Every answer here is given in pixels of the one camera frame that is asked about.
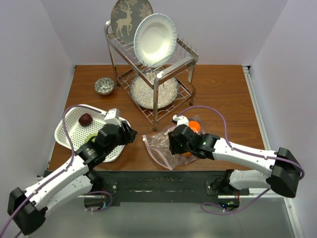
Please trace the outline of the orange fake tomato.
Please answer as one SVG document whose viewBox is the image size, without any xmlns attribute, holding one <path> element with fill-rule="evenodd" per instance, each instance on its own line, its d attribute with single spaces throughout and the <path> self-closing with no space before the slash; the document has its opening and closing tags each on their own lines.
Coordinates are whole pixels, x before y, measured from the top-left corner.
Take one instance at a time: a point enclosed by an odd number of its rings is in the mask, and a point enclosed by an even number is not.
<svg viewBox="0 0 317 238">
<path fill-rule="evenodd" d="M 190 152 L 186 152 L 186 153 L 183 153 L 181 154 L 182 156 L 185 156 L 185 157 L 191 157 L 192 156 L 192 153 Z"/>
</svg>

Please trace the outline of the green fake cabbage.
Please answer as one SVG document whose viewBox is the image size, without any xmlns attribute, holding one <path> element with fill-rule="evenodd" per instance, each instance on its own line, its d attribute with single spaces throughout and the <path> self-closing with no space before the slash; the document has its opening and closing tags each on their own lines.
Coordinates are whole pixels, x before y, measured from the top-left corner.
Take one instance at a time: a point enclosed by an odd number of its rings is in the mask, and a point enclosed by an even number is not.
<svg viewBox="0 0 317 238">
<path fill-rule="evenodd" d="M 95 143 L 96 137 L 97 137 L 97 133 L 91 133 L 87 136 L 84 143 Z"/>
</svg>

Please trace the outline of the clear zip top bag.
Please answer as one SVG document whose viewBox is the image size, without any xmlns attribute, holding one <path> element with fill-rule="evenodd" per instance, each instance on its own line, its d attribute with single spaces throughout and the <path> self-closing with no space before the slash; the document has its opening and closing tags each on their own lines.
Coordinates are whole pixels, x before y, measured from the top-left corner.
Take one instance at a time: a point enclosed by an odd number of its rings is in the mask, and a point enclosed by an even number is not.
<svg viewBox="0 0 317 238">
<path fill-rule="evenodd" d="M 204 132 L 203 122 L 198 115 L 194 116 L 189 121 L 197 121 L 201 125 L 201 132 Z M 172 155 L 169 150 L 168 133 L 175 129 L 175 125 L 167 127 L 163 131 L 155 135 L 143 135 L 143 142 L 146 150 L 151 158 L 160 166 L 173 170 L 176 167 L 184 166 L 198 160 L 197 157 L 192 155 L 191 157 L 185 157 L 181 154 Z"/>
</svg>

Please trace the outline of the dark red fake fruit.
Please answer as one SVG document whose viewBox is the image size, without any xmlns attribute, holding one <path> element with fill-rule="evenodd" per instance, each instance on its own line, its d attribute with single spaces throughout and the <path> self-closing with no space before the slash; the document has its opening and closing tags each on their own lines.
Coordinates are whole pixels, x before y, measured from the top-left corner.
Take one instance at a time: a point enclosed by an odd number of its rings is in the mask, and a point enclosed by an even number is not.
<svg viewBox="0 0 317 238">
<path fill-rule="evenodd" d="M 78 122 L 81 126 L 87 127 L 93 122 L 93 118 L 90 114 L 85 113 L 79 118 Z"/>
</svg>

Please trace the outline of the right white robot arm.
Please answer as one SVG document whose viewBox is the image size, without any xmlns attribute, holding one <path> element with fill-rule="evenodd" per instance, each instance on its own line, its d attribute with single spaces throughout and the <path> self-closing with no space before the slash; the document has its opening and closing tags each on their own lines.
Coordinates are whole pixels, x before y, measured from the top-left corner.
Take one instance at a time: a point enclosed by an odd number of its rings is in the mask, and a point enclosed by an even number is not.
<svg viewBox="0 0 317 238">
<path fill-rule="evenodd" d="M 191 153 L 199 159 L 228 161 L 248 167 L 248 171 L 227 170 L 220 188 L 227 195 L 247 188 L 266 188 L 294 198 L 302 167 L 290 150 L 259 150 L 228 142 L 212 134 L 195 133 L 182 124 L 168 133 L 171 154 Z"/>
</svg>

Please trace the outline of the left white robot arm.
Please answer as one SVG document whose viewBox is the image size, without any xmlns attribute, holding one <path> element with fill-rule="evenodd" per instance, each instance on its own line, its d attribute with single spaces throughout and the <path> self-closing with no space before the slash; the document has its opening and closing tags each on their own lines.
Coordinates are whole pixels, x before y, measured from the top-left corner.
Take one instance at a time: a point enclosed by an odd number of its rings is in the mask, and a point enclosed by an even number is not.
<svg viewBox="0 0 317 238">
<path fill-rule="evenodd" d="M 103 183 L 93 173 L 116 147 L 134 142 L 137 131 L 127 121 L 118 125 L 107 123 L 97 133 L 72 151 L 61 167 L 24 190 L 15 188 L 9 194 L 8 222 L 14 221 L 24 235 L 36 231 L 46 220 L 46 214 L 82 194 L 98 194 Z"/>
</svg>

